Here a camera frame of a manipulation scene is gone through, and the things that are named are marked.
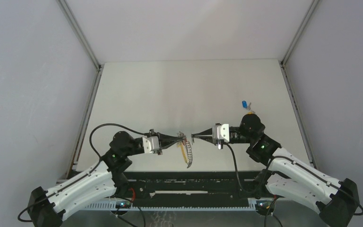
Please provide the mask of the metal keyring with small rings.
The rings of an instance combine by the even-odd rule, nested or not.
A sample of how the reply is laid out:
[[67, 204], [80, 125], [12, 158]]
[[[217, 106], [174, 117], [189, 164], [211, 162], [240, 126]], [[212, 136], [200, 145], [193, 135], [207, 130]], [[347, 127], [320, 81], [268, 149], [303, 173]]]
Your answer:
[[184, 162], [186, 163], [187, 168], [190, 168], [193, 163], [191, 143], [183, 132], [180, 131], [177, 135], [179, 137], [183, 137], [183, 140], [181, 142], [177, 142], [176, 146], [181, 149]]

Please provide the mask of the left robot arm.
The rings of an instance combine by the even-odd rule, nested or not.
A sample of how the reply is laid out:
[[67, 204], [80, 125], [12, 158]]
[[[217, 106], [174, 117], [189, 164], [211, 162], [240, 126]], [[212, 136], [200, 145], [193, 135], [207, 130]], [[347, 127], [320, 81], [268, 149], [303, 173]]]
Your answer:
[[154, 131], [133, 138], [119, 131], [97, 163], [54, 187], [34, 189], [25, 211], [36, 227], [59, 227], [71, 215], [100, 199], [125, 196], [129, 181], [124, 171], [132, 164], [130, 156], [160, 154], [183, 140], [184, 137]]

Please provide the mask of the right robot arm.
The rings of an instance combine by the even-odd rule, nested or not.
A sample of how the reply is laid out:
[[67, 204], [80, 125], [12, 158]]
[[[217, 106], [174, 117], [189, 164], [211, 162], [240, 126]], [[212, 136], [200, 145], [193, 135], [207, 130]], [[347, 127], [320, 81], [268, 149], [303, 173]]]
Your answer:
[[272, 194], [286, 198], [313, 211], [330, 227], [346, 227], [353, 216], [363, 215], [358, 188], [354, 181], [339, 180], [301, 161], [264, 133], [265, 125], [254, 113], [242, 117], [239, 126], [215, 124], [192, 134], [219, 149], [232, 144], [248, 144], [249, 157], [265, 166], [248, 193], [255, 198]]

